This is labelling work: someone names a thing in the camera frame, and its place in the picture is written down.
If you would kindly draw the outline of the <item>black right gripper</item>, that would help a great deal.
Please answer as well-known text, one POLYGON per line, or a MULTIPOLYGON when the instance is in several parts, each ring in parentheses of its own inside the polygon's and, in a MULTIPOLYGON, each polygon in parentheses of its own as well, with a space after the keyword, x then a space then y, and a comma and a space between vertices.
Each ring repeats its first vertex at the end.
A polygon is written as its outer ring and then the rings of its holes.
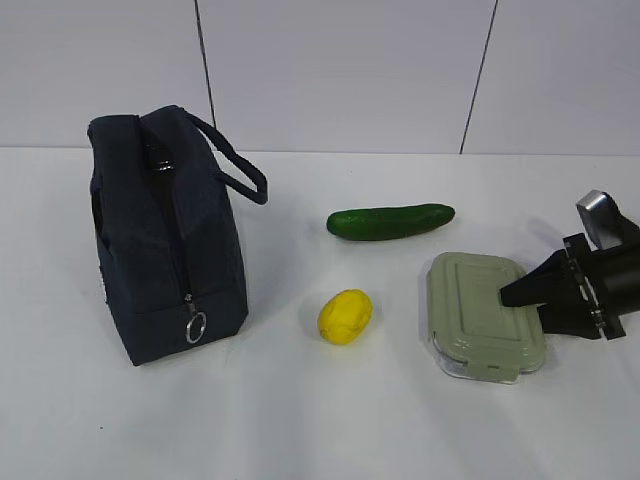
POLYGON ((583 234, 576 234, 564 244, 566 251, 555 251, 503 287, 502 304, 535 305, 545 334, 591 340, 625 336, 620 317, 639 310, 639 241, 593 250, 583 234), (576 267, 576 279, 570 264, 576 267))

